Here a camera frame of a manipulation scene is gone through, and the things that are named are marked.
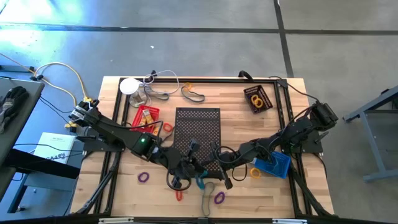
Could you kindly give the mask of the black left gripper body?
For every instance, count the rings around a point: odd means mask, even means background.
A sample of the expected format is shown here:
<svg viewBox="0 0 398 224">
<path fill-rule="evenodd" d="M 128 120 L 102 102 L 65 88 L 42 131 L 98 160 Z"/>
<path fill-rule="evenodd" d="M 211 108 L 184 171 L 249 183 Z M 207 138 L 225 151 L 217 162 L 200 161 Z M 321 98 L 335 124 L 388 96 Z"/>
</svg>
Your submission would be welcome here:
<svg viewBox="0 0 398 224">
<path fill-rule="evenodd" d="M 195 176 L 192 160 L 177 149 L 166 150 L 166 180 L 191 180 Z"/>
</svg>

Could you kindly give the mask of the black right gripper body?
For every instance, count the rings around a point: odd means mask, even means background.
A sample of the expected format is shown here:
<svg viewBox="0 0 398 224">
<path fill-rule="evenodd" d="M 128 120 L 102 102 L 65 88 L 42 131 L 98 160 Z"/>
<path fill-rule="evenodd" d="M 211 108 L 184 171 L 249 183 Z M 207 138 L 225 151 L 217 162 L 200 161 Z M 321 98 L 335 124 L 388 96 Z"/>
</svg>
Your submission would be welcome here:
<svg viewBox="0 0 398 224">
<path fill-rule="evenodd" d="M 224 170 L 234 169 L 244 164 L 244 151 L 231 151 L 227 148 L 219 148 L 216 150 L 216 161 Z"/>
</svg>

